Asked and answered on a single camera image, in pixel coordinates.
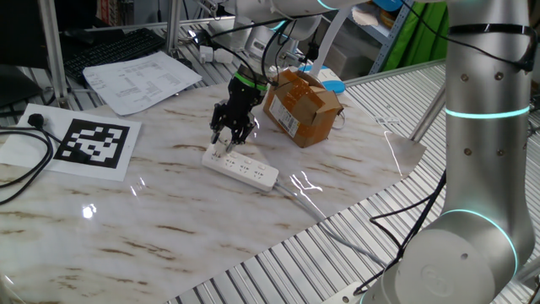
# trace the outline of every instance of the white cable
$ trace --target white cable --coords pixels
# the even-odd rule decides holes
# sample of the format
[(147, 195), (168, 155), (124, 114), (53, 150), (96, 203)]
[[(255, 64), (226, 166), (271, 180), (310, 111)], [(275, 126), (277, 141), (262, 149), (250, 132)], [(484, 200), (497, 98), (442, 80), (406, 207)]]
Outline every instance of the white cable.
[(339, 113), (339, 116), (343, 117), (343, 125), (339, 127), (332, 126), (332, 129), (334, 130), (343, 130), (343, 128), (345, 128), (345, 123), (347, 122), (347, 118), (345, 117), (345, 111), (341, 111), (341, 113)]
[(335, 232), (333, 232), (332, 228), (328, 225), (328, 223), (325, 221), (327, 219), (327, 217), (324, 215), (324, 213), (322, 213), (322, 211), (314, 204), (311, 202), (311, 205), (313, 207), (311, 207), (308, 203), (306, 203), (303, 199), (300, 199), (296, 193), (292, 192), (291, 190), (289, 190), (288, 188), (286, 188), (285, 186), (281, 185), (279, 182), (276, 182), (276, 186), (283, 189), (288, 195), (290, 195), (291, 197), (293, 197), (297, 202), (299, 202), (305, 209), (306, 211), (308, 211), (308, 213), (320, 224), (322, 224), (322, 230), (328, 234), (332, 239), (334, 239), (336, 242), (339, 242), (347, 247), (350, 247), (352, 248), (353, 250), (359, 252), (359, 253), (362, 253), (364, 254), (366, 257), (370, 258), (373, 262), (375, 263), (378, 263), (380, 266), (382, 266), (383, 268), (386, 268), (387, 264), (384, 263), (380, 258), (378, 258), (375, 254), (363, 249), (363, 248), (360, 248), (356, 245), (354, 245), (353, 243), (343, 239), (342, 237), (338, 236), (338, 234), (336, 234)]
[(281, 9), (279, 9), (276, 4), (273, 3), (273, 0), (270, 0), (270, 5), (272, 6), (272, 8), (270, 9), (271, 11), (274, 11), (274, 12), (277, 12), (278, 14), (284, 16), (285, 18), (289, 19), (289, 20), (294, 20), (294, 18), (292, 17), (289, 17), (286, 13), (282, 12)]

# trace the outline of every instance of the computer monitor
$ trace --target computer monitor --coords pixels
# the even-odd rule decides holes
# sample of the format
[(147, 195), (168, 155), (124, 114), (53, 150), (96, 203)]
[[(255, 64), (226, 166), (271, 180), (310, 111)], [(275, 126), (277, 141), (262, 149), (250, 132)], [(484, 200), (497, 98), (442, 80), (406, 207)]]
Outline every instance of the computer monitor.
[(15, 66), (48, 68), (37, 0), (0, 0), (0, 106), (41, 92)]

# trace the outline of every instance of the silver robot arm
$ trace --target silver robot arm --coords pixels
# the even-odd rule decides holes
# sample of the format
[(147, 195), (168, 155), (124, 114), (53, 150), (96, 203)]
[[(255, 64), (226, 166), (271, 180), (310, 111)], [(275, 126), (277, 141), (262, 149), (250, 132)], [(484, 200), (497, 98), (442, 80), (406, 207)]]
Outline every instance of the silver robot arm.
[[(235, 10), (262, 22), (362, 2), (236, 0)], [(451, 39), (497, 58), (448, 43), (445, 205), (440, 217), (409, 242), (402, 260), (364, 293), (361, 304), (490, 303), (535, 244), (525, 201), (532, 59), (524, 54), (536, 48), (532, 34), (524, 35), (531, 30), (527, 1), (455, 0), (448, 1), (448, 11)], [(303, 22), (314, 25), (314, 18)], [(306, 28), (293, 38), (309, 36), (313, 26)]]

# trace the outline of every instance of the perforated metal surface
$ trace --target perforated metal surface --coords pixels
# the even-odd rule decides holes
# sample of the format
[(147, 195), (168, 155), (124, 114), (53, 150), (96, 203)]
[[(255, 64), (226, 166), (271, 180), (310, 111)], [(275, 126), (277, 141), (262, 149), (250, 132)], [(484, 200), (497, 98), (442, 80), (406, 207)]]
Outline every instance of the perforated metal surface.
[[(186, 35), (188, 29), (204, 27), (206, 22), (185, 25), (181, 29), (181, 35)], [(162, 33), (161, 28), (164, 27), (153, 26), (157, 33)], [(191, 60), (197, 72), (203, 76), (203, 80), (194, 87), (227, 82), (237, 69), (237, 64), (201, 66), (194, 60), (197, 57), (195, 46), (182, 46), (181, 54)], [(28, 68), (23, 68), (23, 71), (41, 87), (50, 86), (49, 76), (45, 71)], [(432, 62), (349, 81), (346, 94), (371, 116), (399, 117), (401, 123), (388, 128), (408, 136), (435, 97), (444, 77), (444, 64)], [(23, 110), (28, 102), (43, 104), (50, 95), (51, 92), (46, 92), (43, 96), (15, 104), (13, 110)], [(70, 99), (70, 104), (79, 111), (101, 106), (103, 103), (94, 93), (76, 93)], [(11, 107), (2, 108), (0, 112), (9, 110)], [(16, 119), (0, 118), (0, 125), (14, 124)], [(532, 120), (536, 125), (540, 124), (540, 113)], [(445, 167), (444, 142), (445, 117), (440, 114), (422, 140), (428, 149), (411, 176), (334, 215), (329, 220), (330, 224), (343, 237), (361, 247), (369, 248), (389, 261), (397, 249), (368, 219), (409, 206), (433, 191)], [(526, 196), (537, 234), (540, 227), (539, 181), (540, 135), (535, 135), (529, 143)], [(438, 198), (426, 224), (440, 213), (444, 194), (443, 192)], [(398, 239), (403, 239), (419, 213), (420, 210), (414, 209), (381, 220), (381, 223)], [(537, 243), (534, 258), (538, 256), (539, 248)], [(379, 266), (367, 258), (334, 243), (316, 225), (216, 275), (176, 299), (171, 299), (169, 303), (320, 303), (355, 281), (367, 280), (379, 270)], [(529, 295), (528, 289), (510, 283), (494, 302), (527, 302)]]

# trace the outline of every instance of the power outlet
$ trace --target power outlet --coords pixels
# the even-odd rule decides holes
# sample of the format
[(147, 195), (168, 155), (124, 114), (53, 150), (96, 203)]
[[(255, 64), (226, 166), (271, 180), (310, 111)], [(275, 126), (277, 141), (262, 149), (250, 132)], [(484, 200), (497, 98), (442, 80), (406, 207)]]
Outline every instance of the power outlet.
[(272, 191), (279, 174), (278, 169), (234, 151), (217, 156), (213, 144), (202, 156), (202, 165), (266, 192)]

